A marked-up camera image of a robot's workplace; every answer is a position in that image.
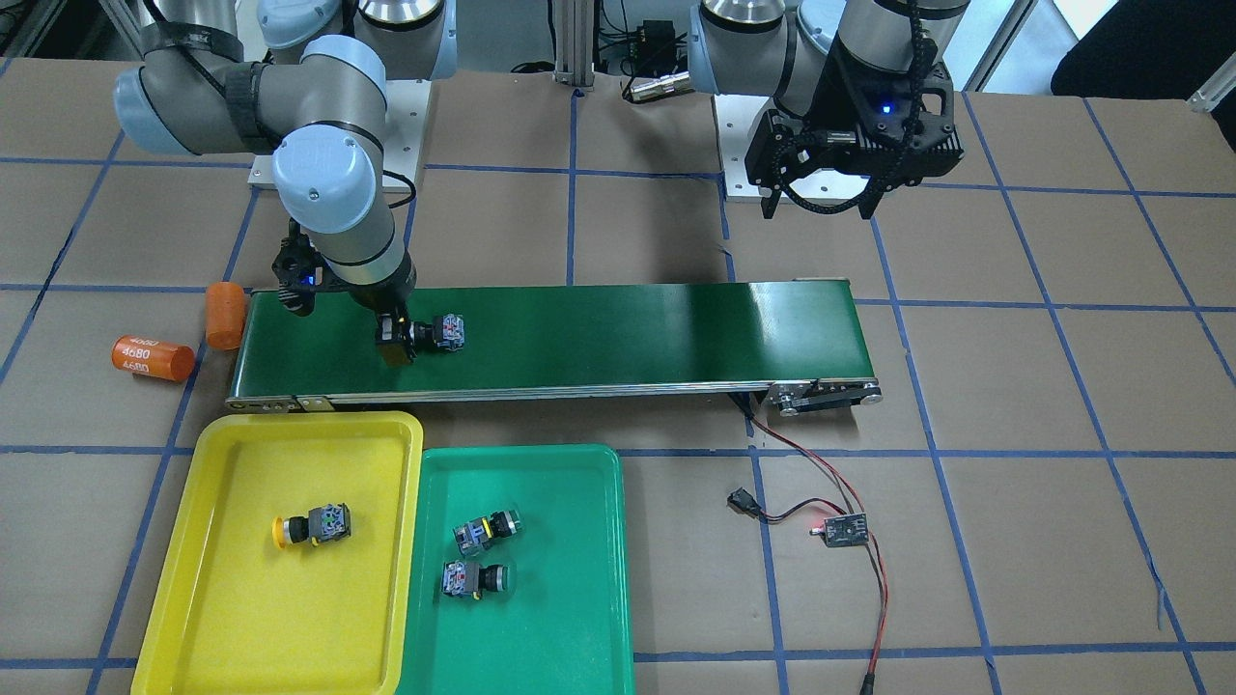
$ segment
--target orange rubber cap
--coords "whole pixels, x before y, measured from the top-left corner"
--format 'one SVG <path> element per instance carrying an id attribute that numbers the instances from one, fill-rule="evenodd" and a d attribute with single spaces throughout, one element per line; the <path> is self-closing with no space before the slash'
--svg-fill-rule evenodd
<path id="1" fill-rule="evenodd" d="M 206 288 L 206 345 L 215 350 L 240 348 L 246 304 L 245 289 L 235 282 L 216 282 Z"/>
<path id="2" fill-rule="evenodd" d="M 111 366 L 167 381 L 189 378 L 195 361 L 192 348 L 136 335 L 122 335 L 111 346 Z"/>

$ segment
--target electrical plug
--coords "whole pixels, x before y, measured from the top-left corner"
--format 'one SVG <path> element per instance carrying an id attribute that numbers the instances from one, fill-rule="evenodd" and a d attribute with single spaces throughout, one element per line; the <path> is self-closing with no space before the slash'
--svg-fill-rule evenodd
<path id="1" fill-rule="evenodd" d="M 739 487 L 738 490 L 730 492 L 729 497 L 726 498 L 726 502 L 739 512 L 750 514 L 755 518 L 760 518 L 764 513 L 759 502 L 755 501 L 755 497 L 751 497 L 751 493 L 748 492 L 745 487 Z"/>

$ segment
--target red wire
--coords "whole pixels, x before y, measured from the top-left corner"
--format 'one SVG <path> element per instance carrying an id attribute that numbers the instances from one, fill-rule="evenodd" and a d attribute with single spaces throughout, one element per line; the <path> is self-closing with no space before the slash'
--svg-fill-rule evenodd
<path id="1" fill-rule="evenodd" d="M 751 424 L 754 424 L 755 427 L 760 428 L 769 437 L 772 437 L 772 438 L 777 439 L 779 441 L 781 441 L 782 444 L 786 444 L 787 446 L 792 446 L 800 454 L 802 454 L 808 460 L 811 460 L 813 464 L 816 464 L 817 467 L 819 467 L 821 470 L 826 470 L 828 474 L 832 474 L 832 477 L 834 479 L 834 481 L 840 481 L 840 484 L 845 487 L 845 490 L 849 491 L 850 496 L 854 497 L 854 502 L 858 503 L 858 508 L 863 513 L 866 513 L 866 506 L 863 505 L 863 498 L 859 497 L 858 491 L 854 490 L 854 486 L 850 485 L 850 482 L 848 480 L 845 480 L 845 476 L 843 476 L 840 474 L 840 471 L 838 471 L 836 467 L 833 467 L 832 464 L 829 464 L 828 461 L 826 461 L 823 459 L 823 456 L 821 456 L 819 454 L 816 454 L 815 451 L 812 451 L 811 449 L 807 449 L 806 446 L 802 446 L 801 444 L 797 444 L 796 441 L 791 440 L 790 438 L 784 437 L 781 433 L 774 430 L 771 427 L 761 423 L 760 420 L 755 419 L 754 417 L 750 418 L 750 420 L 751 420 Z M 885 633 L 885 628 L 887 627 L 887 623 L 889 623 L 889 601 L 890 601 L 890 597 L 892 595 L 892 592 L 889 589 L 889 569 L 884 564 L 884 554 L 880 553 L 880 544 L 879 544 L 879 542 L 876 542 L 874 533 L 871 533 L 871 547 L 875 550 L 874 554 L 875 554 L 876 566 L 879 566 L 879 570 L 876 571 L 876 579 L 879 580 L 879 585 L 880 585 L 880 620 L 879 620 L 879 623 L 876 625 L 876 628 L 875 628 L 875 642 L 871 646 L 871 659 L 866 664 L 866 673 L 869 673 L 869 674 L 874 674 L 875 673 L 875 664 L 876 664 L 876 662 L 880 660 L 880 647 L 884 643 L 884 633 Z"/>

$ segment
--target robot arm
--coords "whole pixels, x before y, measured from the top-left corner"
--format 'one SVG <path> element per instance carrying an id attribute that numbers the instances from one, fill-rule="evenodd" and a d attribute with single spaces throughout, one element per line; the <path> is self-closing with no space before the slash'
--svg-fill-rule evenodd
<path id="1" fill-rule="evenodd" d="M 964 155 L 941 56 L 969 0 L 703 0 L 692 9 L 692 87 L 771 96 L 745 157 L 771 218 L 782 194 L 813 213 L 857 207 L 943 176 Z M 939 108 L 928 111 L 925 96 Z M 816 205 L 790 185 L 821 168 L 868 177 L 863 192 Z"/>
<path id="2" fill-rule="evenodd" d="M 405 302 L 417 273 L 382 197 L 382 59 L 356 38 L 329 33 L 342 22 L 339 0 L 262 2 L 267 40 L 286 40 L 281 57 L 294 64 L 240 62 L 230 0 L 166 5 L 176 14 L 164 17 L 146 0 L 146 63 L 116 80 L 125 132 L 152 152 L 273 152 L 279 199 L 294 220 L 274 265 L 281 299 L 304 315 L 316 292 L 346 291 L 375 312 L 387 362 L 410 362 L 420 324 Z M 454 72 L 454 43 L 449 58 L 441 48 L 454 2 L 435 5 L 436 14 L 414 20 L 436 41 L 415 63 L 421 77 Z M 294 14 L 307 21 L 288 21 Z"/>

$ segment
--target black wire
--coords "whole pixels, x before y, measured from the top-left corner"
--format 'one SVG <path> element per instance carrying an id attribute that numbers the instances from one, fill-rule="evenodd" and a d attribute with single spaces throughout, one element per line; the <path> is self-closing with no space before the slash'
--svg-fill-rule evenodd
<path id="1" fill-rule="evenodd" d="M 17 2 L 0 10 L 0 16 L 9 17 L 9 28 L 4 33 L 0 33 L 0 56 L 9 49 L 9 46 L 17 40 L 17 32 L 21 31 L 22 25 L 30 17 L 30 9 L 33 5 L 33 0 L 25 0 L 23 2 Z"/>
<path id="2" fill-rule="evenodd" d="M 601 5 L 601 17 L 602 17 L 603 20 L 606 20 L 606 23 L 607 23 L 607 25 L 609 25 L 609 27 L 611 27 L 611 28 L 613 28 L 614 31 L 617 31 L 617 32 L 619 32 L 619 33 L 630 33 L 630 32 L 628 32 L 628 31 L 624 31 L 624 30 L 620 30 L 620 28 L 618 28 L 618 25 L 616 25 L 616 23 L 613 22 L 613 20 L 611 20 L 611 19 L 609 19 L 609 12 L 607 12 L 607 11 L 606 11 L 606 4 L 604 4 L 604 0 L 602 0 L 601 2 L 597 2 L 597 4 L 598 4 L 598 5 Z"/>
<path id="3" fill-rule="evenodd" d="M 510 68 L 510 72 L 518 74 L 550 73 L 554 72 L 554 63 L 550 63 L 548 61 L 519 63 L 518 66 Z"/>
<path id="4" fill-rule="evenodd" d="M 549 6 L 549 43 L 554 48 L 554 62 L 557 62 L 557 31 L 554 30 L 554 0 L 545 0 Z"/>
<path id="5" fill-rule="evenodd" d="M 758 423 L 759 420 L 755 419 L 755 412 L 751 409 L 751 407 L 749 404 L 749 398 L 750 398 L 750 396 L 747 396 L 747 394 L 742 394 L 742 396 L 738 394 L 738 393 L 730 393 L 729 394 L 729 399 L 733 401 L 735 406 L 738 406 L 738 409 L 743 412 L 743 416 L 748 420 L 751 420 L 753 423 Z M 808 455 L 808 451 L 806 449 L 802 449 L 801 446 L 797 446 L 792 441 L 789 441 L 789 444 L 792 445 L 792 446 L 796 446 L 798 449 L 800 454 L 802 454 L 807 459 L 811 459 L 811 456 Z M 829 481 L 832 481 L 833 486 L 837 487 L 837 492 L 839 492 L 840 496 L 842 496 L 842 502 L 845 503 L 845 510 L 847 510 L 845 513 L 853 514 L 854 513 L 854 502 L 850 500 L 850 495 L 845 490 L 845 486 L 842 485 L 840 479 L 838 479 L 834 472 L 829 471 L 826 467 L 822 467 L 822 466 L 818 466 L 818 465 L 817 465 L 817 467 L 819 467 L 819 470 L 824 475 L 824 477 L 827 477 Z"/>
<path id="6" fill-rule="evenodd" d="M 163 12 L 158 9 L 158 5 L 154 4 L 154 0 L 142 0 L 142 5 L 146 6 L 146 11 L 151 14 L 151 17 L 153 17 L 156 22 L 162 25 L 168 23 L 167 17 L 163 16 Z M 224 99 L 227 98 L 227 94 L 224 90 L 224 85 L 220 84 L 218 79 L 215 79 L 215 75 L 210 74 L 210 70 L 208 70 L 206 67 L 203 66 L 200 61 L 198 61 L 197 56 L 190 53 L 188 48 L 185 48 L 179 43 L 177 43 L 176 48 L 177 52 L 180 53 L 180 57 L 183 57 L 185 62 L 189 63 L 189 67 L 193 68 L 193 70 L 197 72 L 199 75 L 201 75 L 201 79 L 206 80 L 206 83 L 209 83 L 210 87 L 213 87 L 214 90 L 218 92 L 220 96 L 222 96 Z"/>
<path id="7" fill-rule="evenodd" d="M 397 173 L 397 172 L 392 172 L 392 171 L 387 171 L 387 169 L 382 169 L 382 173 L 384 173 L 386 176 L 388 176 L 388 177 L 391 177 L 391 178 L 393 178 L 393 179 L 396 179 L 398 182 L 408 184 L 408 197 L 407 198 L 402 198 L 399 200 L 396 200 L 394 203 L 391 203 L 389 205 L 387 205 L 387 208 L 391 208 L 392 210 L 396 209 L 396 208 L 402 208 L 402 207 L 407 205 L 408 203 L 412 203 L 413 200 L 417 199 L 417 184 L 412 183 L 410 178 L 403 176 L 402 173 Z"/>
<path id="8" fill-rule="evenodd" d="M 780 148 L 777 148 L 776 153 L 772 156 L 772 161 L 775 163 L 776 182 L 795 205 L 818 215 L 836 215 L 849 210 L 855 205 L 866 203 L 876 194 L 885 193 L 885 188 L 896 177 L 897 172 L 901 171 L 901 166 L 905 163 L 906 156 L 910 153 L 910 142 L 913 140 L 915 135 L 917 135 L 920 125 L 918 115 L 922 111 L 923 89 L 922 63 L 927 59 L 927 43 L 922 37 L 922 14 L 918 9 L 918 0 L 906 0 L 906 6 L 910 9 L 910 46 L 913 57 L 910 61 L 910 115 L 906 116 L 905 132 L 901 136 L 901 141 L 897 143 L 897 157 L 883 174 L 869 178 L 866 181 L 866 185 L 863 187 L 863 190 L 860 190 L 858 195 L 836 205 L 817 205 L 805 199 L 802 195 L 798 195 L 794 188 L 790 188 L 791 182 L 786 178 L 787 172 L 781 171 L 781 162 L 785 161 L 786 155 L 794 155 L 803 146 L 824 143 L 819 142 L 815 134 L 800 134 L 791 137 L 781 145 Z"/>
<path id="9" fill-rule="evenodd" d="M 622 98 L 623 98 L 624 101 L 629 101 L 632 104 L 635 103 L 634 98 L 630 95 L 630 88 L 635 83 L 635 75 L 639 74 L 639 70 L 644 66 L 646 66 L 649 62 L 651 62 L 653 58 L 655 58 L 655 57 L 660 56 L 661 53 L 664 53 L 666 48 L 674 48 L 674 51 L 676 52 L 677 51 L 677 46 L 679 46 L 679 41 L 682 41 L 684 38 L 686 38 L 686 36 L 687 36 L 687 32 L 684 31 L 682 33 L 677 35 L 677 37 L 675 37 L 674 41 L 666 41 L 656 51 L 653 51 L 651 53 L 649 53 L 644 58 L 644 61 L 641 63 L 639 63 L 638 66 L 635 66 L 634 62 L 632 63 L 632 69 L 630 69 L 629 79 L 627 80 L 627 85 L 622 88 Z M 648 103 L 651 103 L 651 101 L 656 101 L 656 99 L 648 99 L 646 101 L 640 101 L 640 104 L 648 104 Z"/>
<path id="10" fill-rule="evenodd" d="M 356 11 L 360 7 L 360 0 L 344 0 L 342 10 L 340 10 L 340 14 L 344 16 L 344 28 L 341 31 L 344 36 L 356 38 Z"/>
<path id="11" fill-rule="evenodd" d="M 803 500 L 802 502 L 798 502 L 797 505 L 790 507 L 789 510 L 781 512 L 780 514 L 770 514 L 768 512 L 763 512 L 760 518 L 763 518 L 766 523 L 781 523 L 785 519 L 790 518 L 798 510 L 806 507 L 807 505 L 823 505 L 839 514 L 845 513 L 845 510 L 838 507 L 837 505 L 829 502 L 828 500 L 824 500 L 823 497 L 812 497 L 810 500 Z"/>

